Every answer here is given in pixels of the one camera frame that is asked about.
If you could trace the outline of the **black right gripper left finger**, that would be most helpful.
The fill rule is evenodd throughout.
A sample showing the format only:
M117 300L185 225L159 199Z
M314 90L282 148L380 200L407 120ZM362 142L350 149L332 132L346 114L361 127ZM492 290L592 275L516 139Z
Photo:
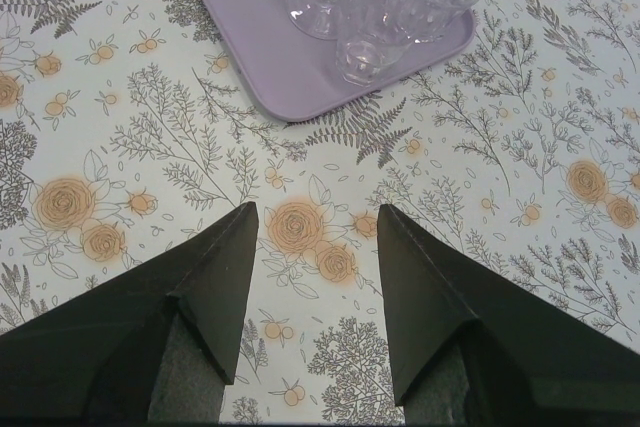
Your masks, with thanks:
M5 426L214 426L235 379L258 214L192 239L1 337Z

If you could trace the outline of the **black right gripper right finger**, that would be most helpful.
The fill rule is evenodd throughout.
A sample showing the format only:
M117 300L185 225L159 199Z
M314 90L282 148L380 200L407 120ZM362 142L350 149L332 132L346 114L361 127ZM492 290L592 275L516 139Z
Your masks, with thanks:
M429 234L377 221L395 403L410 426L635 426L639 357Z

